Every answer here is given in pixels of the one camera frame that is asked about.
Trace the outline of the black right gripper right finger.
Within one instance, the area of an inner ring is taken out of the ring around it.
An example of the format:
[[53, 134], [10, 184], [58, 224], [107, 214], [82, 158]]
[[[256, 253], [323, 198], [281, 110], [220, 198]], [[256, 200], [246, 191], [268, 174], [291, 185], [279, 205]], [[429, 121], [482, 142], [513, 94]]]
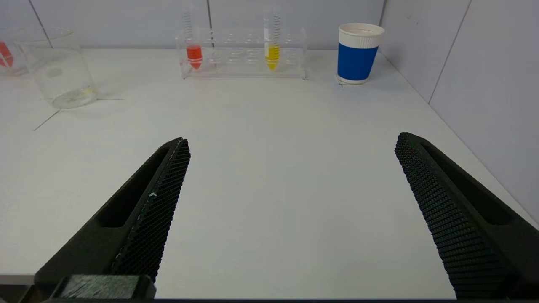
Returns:
[[426, 139], [395, 154], [457, 299], [537, 299], [539, 232]]

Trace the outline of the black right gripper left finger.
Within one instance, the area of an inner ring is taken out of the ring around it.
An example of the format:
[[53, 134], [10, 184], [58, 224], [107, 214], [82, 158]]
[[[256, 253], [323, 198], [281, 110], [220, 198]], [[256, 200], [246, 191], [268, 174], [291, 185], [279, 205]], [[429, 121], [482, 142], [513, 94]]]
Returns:
[[35, 275], [51, 296], [69, 277], [155, 282], [191, 159], [186, 138], [160, 146]]

